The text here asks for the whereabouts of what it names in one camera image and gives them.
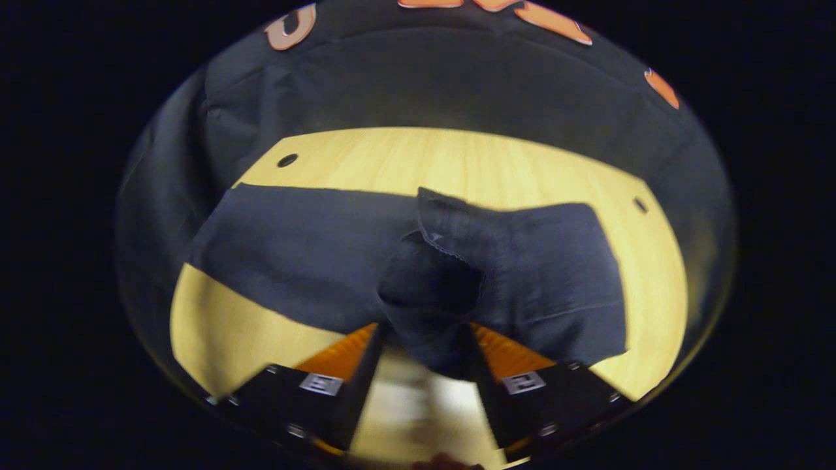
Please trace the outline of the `dark grey jeans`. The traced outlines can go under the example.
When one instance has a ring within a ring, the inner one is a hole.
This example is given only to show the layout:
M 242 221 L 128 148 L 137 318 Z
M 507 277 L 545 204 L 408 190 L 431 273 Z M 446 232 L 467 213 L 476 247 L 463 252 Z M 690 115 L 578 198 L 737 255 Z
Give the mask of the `dark grey jeans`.
M 390 324 L 430 371 L 466 377 L 474 322 L 558 361 L 624 354 L 619 265 L 593 208 L 496 211 L 415 196 L 241 184 L 188 258 L 260 306 L 347 334 Z

